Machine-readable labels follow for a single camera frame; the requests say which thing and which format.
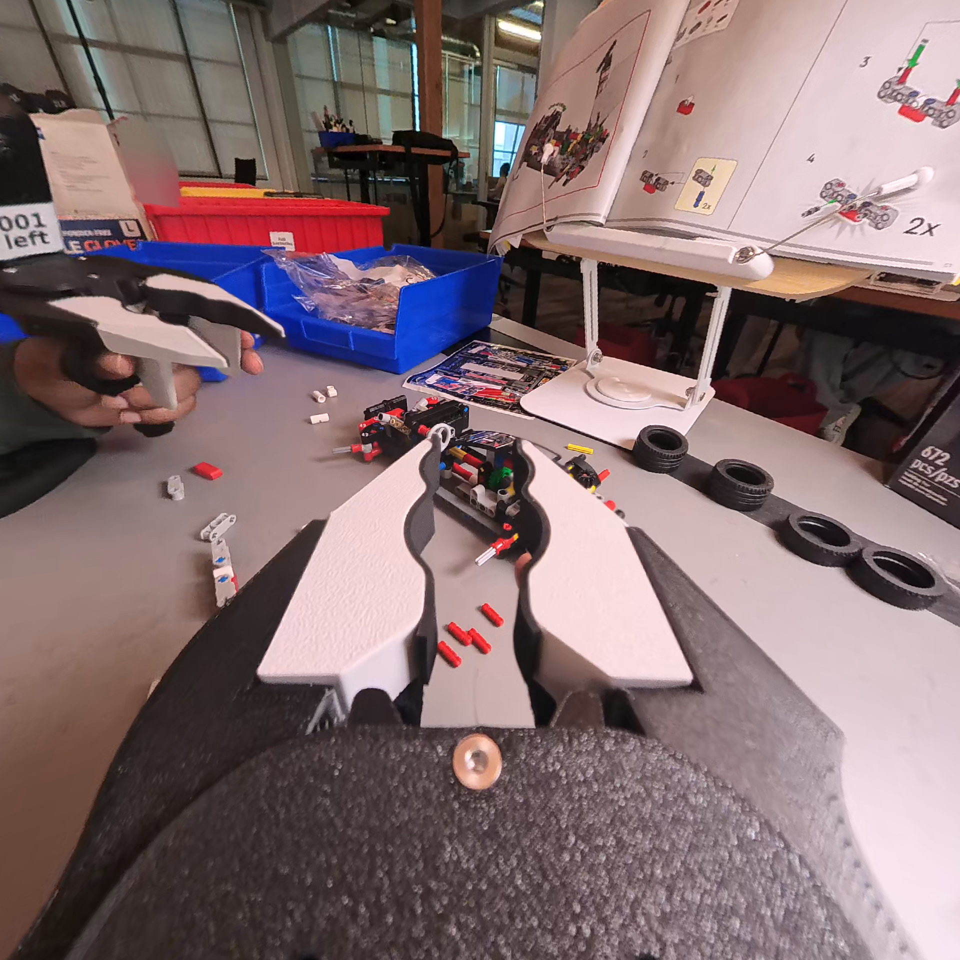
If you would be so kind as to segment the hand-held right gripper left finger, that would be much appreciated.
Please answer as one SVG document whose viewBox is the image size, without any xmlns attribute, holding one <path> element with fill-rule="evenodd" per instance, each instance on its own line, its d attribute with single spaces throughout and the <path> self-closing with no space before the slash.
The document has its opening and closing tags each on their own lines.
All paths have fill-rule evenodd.
<svg viewBox="0 0 960 960">
<path fill-rule="evenodd" d="M 394 700 L 430 681 L 437 658 L 435 532 L 441 439 L 428 437 L 333 510 L 257 668 L 268 685 L 331 687 Z"/>
</svg>

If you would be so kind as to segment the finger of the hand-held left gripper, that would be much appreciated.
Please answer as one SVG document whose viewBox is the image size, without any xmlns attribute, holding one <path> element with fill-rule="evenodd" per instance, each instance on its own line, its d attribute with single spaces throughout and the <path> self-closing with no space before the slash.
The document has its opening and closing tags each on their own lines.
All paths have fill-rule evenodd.
<svg viewBox="0 0 960 960">
<path fill-rule="evenodd" d="M 242 333 L 284 339 L 283 326 L 225 288 L 185 272 L 157 272 L 141 282 L 143 300 L 162 321 L 185 326 L 222 356 L 225 369 L 242 366 Z"/>
<path fill-rule="evenodd" d="M 179 403 L 174 366 L 227 370 L 227 358 L 188 325 L 130 310 L 107 296 L 58 301 L 51 336 L 64 343 L 64 371 L 80 386 L 110 397 L 142 386 L 152 405 L 162 409 L 173 410 Z M 104 354 L 133 359 L 134 373 L 103 378 L 99 364 Z"/>
</svg>

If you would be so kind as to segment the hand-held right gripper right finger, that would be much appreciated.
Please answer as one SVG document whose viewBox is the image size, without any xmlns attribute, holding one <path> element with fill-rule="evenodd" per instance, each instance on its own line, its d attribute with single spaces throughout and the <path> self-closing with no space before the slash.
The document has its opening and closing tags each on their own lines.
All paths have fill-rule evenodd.
<svg viewBox="0 0 960 960">
<path fill-rule="evenodd" d="M 630 527 L 532 441 L 514 446 L 518 573 L 513 650 L 535 722 L 571 693 L 682 690 L 694 674 Z"/>
</svg>

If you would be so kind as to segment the person's left forearm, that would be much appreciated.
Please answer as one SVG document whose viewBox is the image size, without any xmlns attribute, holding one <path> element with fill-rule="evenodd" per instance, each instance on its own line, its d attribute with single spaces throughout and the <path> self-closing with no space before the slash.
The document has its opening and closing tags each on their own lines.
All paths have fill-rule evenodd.
<svg viewBox="0 0 960 960">
<path fill-rule="evenodd" d="M 1 345 L 1 454 L 48 441 L 95 439 L 110 427 L 85 427 L 69 422 L 33 400 L 15 377 L 15 352 L 20 342 Z"/>
</svg>

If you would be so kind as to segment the black toy set box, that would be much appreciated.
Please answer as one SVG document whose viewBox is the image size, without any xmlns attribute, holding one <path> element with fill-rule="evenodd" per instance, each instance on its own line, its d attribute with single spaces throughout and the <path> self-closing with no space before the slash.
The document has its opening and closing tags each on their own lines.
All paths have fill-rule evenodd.
<svg viewBox="0 0 960 960">
<path fill-rule="evenodd" d="M 959 375 L 928 404 L 884 486 L 959 528 Z"/>
</svg>

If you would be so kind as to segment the person's left hand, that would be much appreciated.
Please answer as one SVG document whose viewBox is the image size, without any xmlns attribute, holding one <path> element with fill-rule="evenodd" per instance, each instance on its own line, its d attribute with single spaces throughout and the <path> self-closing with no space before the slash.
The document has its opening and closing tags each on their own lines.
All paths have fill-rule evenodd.
<svg viewBox="0 0 960 960">
<path fill-rule="evenodd" d="M 16 386 L 33 402 L 64 423 L 81 428 L 161 426 L 173 424 L 197 406 L 201 378 L 192 366 L 174 367 L 177 404 L 157 406 L 143 386 L 116 396 L 89 390 L 69 380 L 62 369 L 64 345 L 34 337 L 18 344 L 12 359 Z"/>
</svg>

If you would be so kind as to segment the cardboard box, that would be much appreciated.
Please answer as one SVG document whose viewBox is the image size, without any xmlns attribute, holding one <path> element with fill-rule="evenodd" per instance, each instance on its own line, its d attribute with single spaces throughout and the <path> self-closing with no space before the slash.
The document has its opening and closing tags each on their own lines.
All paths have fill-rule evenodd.
<svg viewBox="0 0 960 960">
<path fill-rule="evenodd" d="M 132 116 L 107 122 L 93 109 L 30 118 L 69 254 L 155 239 L 147 209 L 176 210 L 182 198 L 176 162 L 160 132 Z"/>
</svg>

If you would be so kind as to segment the red plastic bin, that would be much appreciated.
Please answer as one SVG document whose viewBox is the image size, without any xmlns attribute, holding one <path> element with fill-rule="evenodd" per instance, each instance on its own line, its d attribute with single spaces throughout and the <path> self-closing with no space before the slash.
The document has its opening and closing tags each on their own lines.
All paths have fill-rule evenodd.
<svg viewBox="0 0 960 960">
<path fill-rule="evenodd" d="M 383 245 L 387 207 L 267 191 L 266 198 L 250 200 L 179 195 L 176 205 L 146 203 L 143 210 L 157 241 L 274 247 L 312 255 Z"/>
</svg>

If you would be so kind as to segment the clear bags of parts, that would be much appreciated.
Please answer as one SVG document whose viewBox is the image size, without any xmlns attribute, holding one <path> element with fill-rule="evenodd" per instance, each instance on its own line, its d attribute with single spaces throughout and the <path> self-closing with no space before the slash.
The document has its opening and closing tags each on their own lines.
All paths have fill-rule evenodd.
<svg viewBox="0 0 960 960">
<path fill-rule="evenodd" d="M 308 312 L 348 326 L 395 334 L 403 289 L 438 279 L 414 257 L 388 253 L 354 262 L 343 254 L 265 251 L 294 283 Z"/>
</svg>

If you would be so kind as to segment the toy brick car chassis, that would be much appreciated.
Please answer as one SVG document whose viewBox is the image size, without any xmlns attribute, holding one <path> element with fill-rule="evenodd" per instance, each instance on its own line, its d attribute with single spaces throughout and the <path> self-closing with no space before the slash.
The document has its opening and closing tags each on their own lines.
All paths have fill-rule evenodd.
<svg viewBox="0 0 960 960">
<path fill-rule="evenodd" d="M 479 459 L 471 453 L 474 443 L 461 442 L 468 420 L 466 404 L 454 400 L 409 411 L 399 395 L 366 409 L 357 442 L 337 452 L 398 457 L 325 520 L 301 528 L 291 546 L 306 548 L 303 589 L 343 590 L 342 599 L 357 599 L 378 584 L 402 604 L 412 602 L 400 625 L 413 626 L 421 603 L 433 603 L 435 580 L 424 551 L 435 532 L 436 490 L 445 480 L 496 522 L 503 549 L 531 554 L 522 589 L 532 597 L 549 601 L 570 587 L 611 598 L 627 588 L 643 566 L 629 530 L 595 499 L 595 471 L 581 469 L 591 483 L 574 492 L 559 476 L 576 474 L 550 466 L 534 442 L 516 447 L 512 437 Z"/>
</svg>

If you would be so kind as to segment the white book stand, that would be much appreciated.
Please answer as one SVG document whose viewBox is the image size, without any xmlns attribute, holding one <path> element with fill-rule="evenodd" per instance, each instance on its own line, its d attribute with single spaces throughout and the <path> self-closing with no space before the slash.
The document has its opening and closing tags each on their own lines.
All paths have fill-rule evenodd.
<svg viewBox="0 0 960 960">
<path fill-rule="evenodd" d="M 547 228 L 528 241 L 580 259 L 585 359 L 521 399 L 525 414 L 630 450 L 645 426 L 687 434 L 714 398 L 712 371 L 735 290 L 804 302 L 865 281 L 873 268 L 774 258 L 757 248 L 706 238 L 611 229 L 585 222 Z M 701 362 L 694 378 L 605 356 L 599 347 L 601 263 L 715 288 Z"/>
</svg>

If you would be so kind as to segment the wooden background desk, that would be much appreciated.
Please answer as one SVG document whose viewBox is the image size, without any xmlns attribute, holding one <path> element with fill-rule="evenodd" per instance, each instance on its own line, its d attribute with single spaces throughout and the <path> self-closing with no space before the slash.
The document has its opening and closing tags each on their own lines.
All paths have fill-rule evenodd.
<svg viewBox="0 0 960 960">
<path fill-rule="evenodd" d="M 761 280 L 745 280 L 705 269 L 664 265 L 626 254 L 598 254 L 597 261 L 678 281 L 698 282 L 711 287 L 726 285 L 733 290 L 795 303 L 834 297 L 859 305 L 897 309 L 949 321 L 959 319 L 958 299 L 936 299 L 888 286 L 870 286 L 871 270 L 861 268 L 774 257 L 774 269 L 769 276 Z"/>
<path fill-rule="evenodd" d="M 419 130 L 401 130 L 398 142 L 383 143 L 347 133 L 319 132 L 312 148 L 315 171 L 322 159 L 344 178 L 346 198 L 352 199 L 351 176 L 355 175 L 359 201 L 378 203 L 378 174 L 397 176 L 406 182 L 419 246 L 432 247 L 447 220 L 447 198 L 460 162 L 470 153 L 451 140 Z"/>
</svg>

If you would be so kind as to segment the holographic sticker sheet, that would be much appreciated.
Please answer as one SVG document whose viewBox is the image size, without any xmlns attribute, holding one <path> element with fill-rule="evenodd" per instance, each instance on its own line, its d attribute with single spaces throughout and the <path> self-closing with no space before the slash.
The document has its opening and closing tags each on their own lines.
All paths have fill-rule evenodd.
<svg viewBox="0 0 960 960">
<path fill-rule="evenodd" d="M 474 340 L 437 365 L 410 374 L 404 388 L 430 397 L 530 418 L 522 399 L 576 361 L 535 349 Z"/>
</svg>

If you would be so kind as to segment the instruction booklet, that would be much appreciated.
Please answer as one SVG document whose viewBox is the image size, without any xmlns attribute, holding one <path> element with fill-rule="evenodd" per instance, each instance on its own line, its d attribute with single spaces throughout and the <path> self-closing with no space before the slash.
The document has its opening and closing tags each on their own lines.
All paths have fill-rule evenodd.
<svg viewBox="0 0 960 960">
<path fill-rule="evenodd" d="M 561 224 L 958 282 L 958 2 L 603 2 L 490 243 Z"/>
</svg>

